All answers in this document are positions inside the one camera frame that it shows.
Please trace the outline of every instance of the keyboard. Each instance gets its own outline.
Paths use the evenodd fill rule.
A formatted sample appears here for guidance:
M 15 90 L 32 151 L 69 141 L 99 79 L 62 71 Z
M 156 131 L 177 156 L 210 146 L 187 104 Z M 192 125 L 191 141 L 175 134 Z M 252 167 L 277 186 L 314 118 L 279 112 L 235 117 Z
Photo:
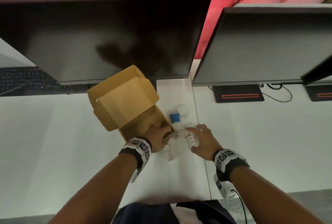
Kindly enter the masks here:
M 96 84 L 60 85 L 39 67 L 0 68 L 0 96 L 86 93 Z

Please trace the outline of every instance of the person's left hand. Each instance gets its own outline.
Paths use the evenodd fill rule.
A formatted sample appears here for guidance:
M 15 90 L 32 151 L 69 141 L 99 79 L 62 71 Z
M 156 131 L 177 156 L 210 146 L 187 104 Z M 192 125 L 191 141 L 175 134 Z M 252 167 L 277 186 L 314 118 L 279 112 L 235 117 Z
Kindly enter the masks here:
M 151 152 L 158 152 L 166 145 L 166 142 L 163 142 L 164 135 L 168 132 L 171 132 L 171 127 L 169 125 L 164 127 L 158 127 L 151 125 L 151 128 L 143 134 L 143 137 L 147 138 L 152 145 Z

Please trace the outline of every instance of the computer monitor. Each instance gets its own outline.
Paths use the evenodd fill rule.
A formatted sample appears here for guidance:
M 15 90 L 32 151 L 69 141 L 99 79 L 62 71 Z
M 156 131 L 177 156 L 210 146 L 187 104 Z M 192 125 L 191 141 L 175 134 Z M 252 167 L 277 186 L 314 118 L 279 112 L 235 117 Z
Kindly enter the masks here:
M 332 56 L 332 8 L 224 8 L 193 86 L 303 83 Z
M 210 0 L 1 0 L 0 37 L 60 84 L 187 78 Z

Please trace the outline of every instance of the person's right hand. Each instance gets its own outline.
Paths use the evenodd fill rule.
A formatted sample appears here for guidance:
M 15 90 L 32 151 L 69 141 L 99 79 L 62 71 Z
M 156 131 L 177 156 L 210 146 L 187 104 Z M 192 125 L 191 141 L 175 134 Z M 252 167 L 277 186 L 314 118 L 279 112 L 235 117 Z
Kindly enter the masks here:
M 199 124 L 196 128 L 186 128 L 186 130 L 198 137 L 200 145 L 198 147 L 193 146 L 191 151 L 201 158 L 213 161 L 213 154 L 217 150 L 223 149 L 217 139 L 212 135 L 211 130 L 205 124 Z

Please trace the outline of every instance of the red led strip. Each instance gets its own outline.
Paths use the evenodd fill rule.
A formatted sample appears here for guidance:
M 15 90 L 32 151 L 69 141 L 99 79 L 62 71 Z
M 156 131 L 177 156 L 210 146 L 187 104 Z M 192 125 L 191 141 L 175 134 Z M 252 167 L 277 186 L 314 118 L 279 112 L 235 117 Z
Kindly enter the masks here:
M 241 96 L 241 97 L 234 97 L 239 95 L 251 95 L 251 96 Z M 223 99 L 236 99 L 236 98 L 258 98 L 258 94 L 223 94 Z
M 320 93 L 317 94 L 317 97 L 332 97 L 332 93 Z

